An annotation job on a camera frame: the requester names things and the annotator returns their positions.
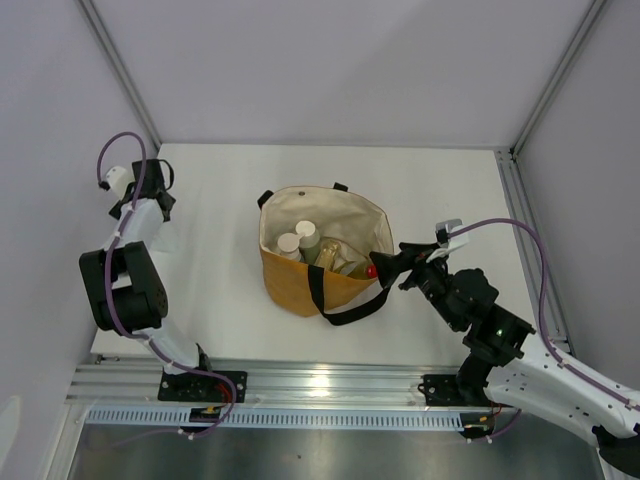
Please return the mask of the yellow dish soap red cap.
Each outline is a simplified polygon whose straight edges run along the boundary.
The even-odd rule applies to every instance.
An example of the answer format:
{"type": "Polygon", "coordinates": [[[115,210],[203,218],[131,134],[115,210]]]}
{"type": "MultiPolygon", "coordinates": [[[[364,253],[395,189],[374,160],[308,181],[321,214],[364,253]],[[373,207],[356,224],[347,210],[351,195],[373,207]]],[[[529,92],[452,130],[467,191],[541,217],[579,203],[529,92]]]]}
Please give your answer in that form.
{"type": "Polygon", "coordinates": [[[371,261],[348,261],[342,264],[337,272],[356,280],[371,280],[378,277],[377,269],[371,261]]]}

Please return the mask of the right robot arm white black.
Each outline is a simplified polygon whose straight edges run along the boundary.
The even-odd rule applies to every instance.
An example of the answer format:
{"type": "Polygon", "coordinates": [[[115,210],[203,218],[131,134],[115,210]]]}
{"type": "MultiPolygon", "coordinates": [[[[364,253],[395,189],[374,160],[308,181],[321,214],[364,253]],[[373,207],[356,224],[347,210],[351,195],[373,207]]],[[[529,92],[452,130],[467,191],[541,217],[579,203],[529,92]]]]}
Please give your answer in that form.
{"type": "Polygon", "coordinates": [[[553,423],[598,449],[601,458],[639,475],[639,393],[550,344],[542,330],[506,310],[479,268],[448,270],[433,244],[405,244],[370,258],[384,287],[419,289],[444,322],[463,333],[469,355],[455,380],[467,404],[484,398],[553,423]]]}

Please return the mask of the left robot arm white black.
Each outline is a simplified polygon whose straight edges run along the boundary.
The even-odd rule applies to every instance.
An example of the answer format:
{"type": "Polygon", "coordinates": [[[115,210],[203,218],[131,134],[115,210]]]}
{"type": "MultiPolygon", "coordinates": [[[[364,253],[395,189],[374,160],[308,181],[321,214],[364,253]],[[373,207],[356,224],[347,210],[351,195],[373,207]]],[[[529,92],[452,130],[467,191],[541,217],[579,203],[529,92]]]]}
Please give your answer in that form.
{"type": "Polygon", "coordinates": [[[165,373],[182,375],[185,394],[203,401],[214,393],[216,377],[202,348],[167,319],[168,295],[149,253],[175,204],[174,172],[163,175],[167,164],[151,159],[107,172],[102,185],[118,197],[109,211],[115,229],[100,249],[80,256],[79,268],[97,327],[140,342],[165,373]]]}

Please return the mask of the grey pump bottle beige cap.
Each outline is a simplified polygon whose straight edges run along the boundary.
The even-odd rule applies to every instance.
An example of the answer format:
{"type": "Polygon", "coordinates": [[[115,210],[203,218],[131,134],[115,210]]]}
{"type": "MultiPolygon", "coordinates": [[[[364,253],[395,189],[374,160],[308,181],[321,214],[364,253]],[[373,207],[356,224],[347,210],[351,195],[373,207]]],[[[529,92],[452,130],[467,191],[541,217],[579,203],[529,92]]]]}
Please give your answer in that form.
{"type": "Polygon", "coordinates": [[[279,236],[277,240],[279,254],[292,261],[300,262],[302,253],[300,250],[300,236],[287,232],[279,236]]]}

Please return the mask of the olive bottle white cap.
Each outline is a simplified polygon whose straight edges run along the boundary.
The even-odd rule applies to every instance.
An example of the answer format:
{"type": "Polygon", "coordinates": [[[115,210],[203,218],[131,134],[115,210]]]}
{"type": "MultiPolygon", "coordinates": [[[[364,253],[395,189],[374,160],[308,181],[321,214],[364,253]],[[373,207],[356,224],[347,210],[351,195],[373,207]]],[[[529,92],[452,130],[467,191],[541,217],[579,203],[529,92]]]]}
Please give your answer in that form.
{"type": "Polygon", "coordinates": [[[315,224],[308,220],[301,220],[295,226],[299,237],[299,249],[307,264],[314,264],[320,252],[321,237],[315,224]]]}

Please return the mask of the clear square bottle grey cap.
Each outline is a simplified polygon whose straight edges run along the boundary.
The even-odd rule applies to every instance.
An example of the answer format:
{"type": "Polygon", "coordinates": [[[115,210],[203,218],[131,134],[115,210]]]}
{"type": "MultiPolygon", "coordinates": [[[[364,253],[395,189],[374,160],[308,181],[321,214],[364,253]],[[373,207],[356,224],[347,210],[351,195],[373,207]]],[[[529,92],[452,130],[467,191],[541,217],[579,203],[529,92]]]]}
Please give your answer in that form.
{"type": "Polygon", "coordinates": [[[179,245],[179,235],[171,222],[163,223],[151,241],[150,249],[161,253],[174,253],[179,245]]]}

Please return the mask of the clear amber soap bottle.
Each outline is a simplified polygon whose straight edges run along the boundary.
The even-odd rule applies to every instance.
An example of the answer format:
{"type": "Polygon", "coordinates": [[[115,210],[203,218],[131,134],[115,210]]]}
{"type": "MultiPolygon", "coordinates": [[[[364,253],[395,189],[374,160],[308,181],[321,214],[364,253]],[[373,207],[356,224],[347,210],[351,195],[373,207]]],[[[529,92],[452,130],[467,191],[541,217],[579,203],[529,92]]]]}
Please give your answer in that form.
{"type": "Polygon", "coordinates": [[[316,267],[336,271],[345,262],[343,243],[340,240],[326,238],[321,242],[319,254],[314,262],[316,267]]]}

